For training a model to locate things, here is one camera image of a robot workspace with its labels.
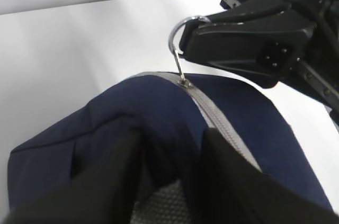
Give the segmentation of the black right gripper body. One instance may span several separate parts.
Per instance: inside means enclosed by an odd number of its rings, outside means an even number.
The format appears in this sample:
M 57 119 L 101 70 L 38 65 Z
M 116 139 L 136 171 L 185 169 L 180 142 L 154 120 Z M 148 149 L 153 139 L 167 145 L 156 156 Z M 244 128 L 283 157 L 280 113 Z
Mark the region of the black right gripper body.
M 221 0 L 223 8 L 249 5 L 255 0 Z M 297 91 L 322 102 L 331 109 L 329 115 L 338 125 L 338 0 L 283 0 L 290 8 L 313 23 L 311 37 L 304 44 L 303 57 L 296 58 L 291 71 L 283 73 L 274 83 L 259 83 L 257 71 L 245 72 L 240 68 L 225 67 L 225 70 L 241 75 L 256 84 L 271 88 L 281 81 Z

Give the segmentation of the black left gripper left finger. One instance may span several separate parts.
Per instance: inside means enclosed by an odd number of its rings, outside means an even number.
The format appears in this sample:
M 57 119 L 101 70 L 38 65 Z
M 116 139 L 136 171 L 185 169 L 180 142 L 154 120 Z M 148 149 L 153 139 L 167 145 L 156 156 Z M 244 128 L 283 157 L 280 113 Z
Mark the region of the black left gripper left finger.
M 96 165 L 14 210 L 5 223 L 129 223 L 142 166 L 142 134 L 133 129 Z

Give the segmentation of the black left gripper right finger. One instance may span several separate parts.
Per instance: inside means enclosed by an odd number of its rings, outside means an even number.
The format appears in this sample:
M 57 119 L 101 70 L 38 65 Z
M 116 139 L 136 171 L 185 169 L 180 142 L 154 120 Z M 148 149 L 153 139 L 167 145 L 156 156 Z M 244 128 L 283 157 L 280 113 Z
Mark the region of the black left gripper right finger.
M 216 129 L 201 147 L 204 223 L 338 223 L 338 215 L 275 182 L 241 156 Z

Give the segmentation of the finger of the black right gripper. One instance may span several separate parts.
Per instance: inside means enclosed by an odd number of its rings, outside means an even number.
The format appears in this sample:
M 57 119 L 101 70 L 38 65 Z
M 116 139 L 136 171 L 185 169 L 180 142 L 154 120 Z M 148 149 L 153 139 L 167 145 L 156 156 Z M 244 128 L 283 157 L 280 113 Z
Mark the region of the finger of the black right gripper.
M 208 15 L 208 24 L 245 23 L 272 16 L 290 16 L 291 5 L 283 0 L 247 0 L 239 6 Z
M 262 88 L 286 78 L 305 55 L 315 24 L 299 16 L 242 23 L 188 23 L 182 57 L 245 77 Z

